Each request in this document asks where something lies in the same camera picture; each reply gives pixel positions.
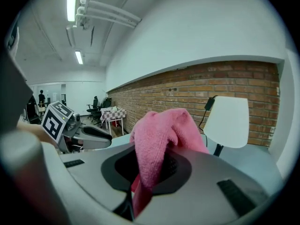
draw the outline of checkered tablecloth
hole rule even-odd
[[[101,123],[103,123],[105,120],[110,121],[110,120],[125,118],[126,114],[127,114],[126,110],[122,108],[119,108],[116,111],[112,111],[112,110],[103,111],[100,120]]]

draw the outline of pink towel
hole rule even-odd
[[[198,127],[184,108],[169,109],[161,113],[148,112],[134,126],[130,142],[135,143],[140,170],[132,185],[132,191],[135,191],[135,217],[151,200],[152,188],[159,179],[167,145],[209,153]]]

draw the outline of ceiling light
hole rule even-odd
[[[76,0],[67,0],[67,20],[75,22],[75,6]]]
[[[78,63],[79,63],[79,64],[83,64],[83,59],[82,59],[82,57],[81,57],[80,51],[76,51],[76,52],[75,52],[75,55],[76,55],[76,58],[77,58],[77,60],[78,60]]]

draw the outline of ceiling pipe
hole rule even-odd
[[[101,16],[94,16],[94,15],[89,15],[89,14],[76,14],[76,20],[77,20],[78,17],[95,18],[95,19],[110,21],[110,22],[113,22],[113,23],[118,23],[118,24],[130,27],[130,28],[135,28],[135,26],[130,25],[130,24],[126,23],[126,22],[121,22],[121,21],[118,21],[118,20],[114,20],[114,19],[110,19],[110,18],[106,18],[106,17],[101,17]]]
[[[125,17],[122,17],[120,15],[117,15],[115,13],[106,12],[106,11],[99,10],[99,9],[96,9],[96,8],[92,8],[92,7],[87,7],[87,8],[85,8],[85,7],[79,7],[77,9],[77,13],[78,14],[87,14],[87,12],[95,12],[95,13],[100,13],[100,14],[108,15],[110,17],[114,17],[114,18],[120,19],[120,20],[122,20],[122,21],[124,21],[126,23],[129,23],[129,24],[133,25],[133,26],[137,25],[137,23],[135,23],[135,22],[133,22],[133,21],[131,21],[131,20],[125,18]]]
[[[80,2],[82,4],[86,4],[87,6],[89,6],[89,4],[92,4],[92,5],[96,5],[96,6],[99,6],[99,7],[103,7],[103,8],[106,8],[106,9],[110,9],[110,10],[113,10],[113,11],[116,11],[118,13],[121,13],[127,17],[130,17],[138,22],[140,22],[142,19],[139,18],[138,16],[135,16],[134,14],[130,13],[130,12],[127,12],[121,8],[118,8],[118,7],[115,7],[115,6],[112,6],[112,5],[109,5],[109,4],[105,4],[105,3],[102,3],[102,2],[97,2],[97,1],[92,1],[92,0],[80,0]]]

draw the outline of cable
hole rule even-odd
[[[199,129],[203,132],[204,135],[205,135],[204,130],[203,130],[200,126],[201,126],[201,124],[203,123],[203,120],[204,120],[204,117],[205,117],[206,112],[207,112],[207,110],[205,110],[204,115],[203,115],[203,117],[202,117],[202,120],[201,120],[201,122],[199,123]]]

